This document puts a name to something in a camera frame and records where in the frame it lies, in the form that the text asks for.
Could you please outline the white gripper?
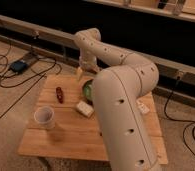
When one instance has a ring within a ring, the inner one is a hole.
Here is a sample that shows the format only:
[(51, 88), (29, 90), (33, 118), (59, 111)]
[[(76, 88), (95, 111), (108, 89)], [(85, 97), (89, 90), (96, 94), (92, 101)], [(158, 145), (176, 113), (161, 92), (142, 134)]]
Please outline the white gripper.
[(79, 57), (79, 65), (80, 67), (77, 68), (76, 71), (76, 78), (77, 81), (80, 81), (83, 76), (83, 70), (84, 71), (93, 71), (93, 72), (99, 72), (100, 69), (97, 65), (97, 58), (95, 55), (93, 55), (89, 51), (80, 51), (80, 57)]

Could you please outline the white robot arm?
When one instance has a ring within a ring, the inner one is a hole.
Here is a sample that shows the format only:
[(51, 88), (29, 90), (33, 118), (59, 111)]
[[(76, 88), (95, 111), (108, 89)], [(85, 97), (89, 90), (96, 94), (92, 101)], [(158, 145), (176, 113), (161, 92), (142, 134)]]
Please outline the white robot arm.
[(95, 70), (92, 102), (112, 171), (162, 171), (145, 128), (137, 99), (159, 79), (151, 60), (129, 49), (101, 41), (98, 29), (74, 35), (84, 71)]

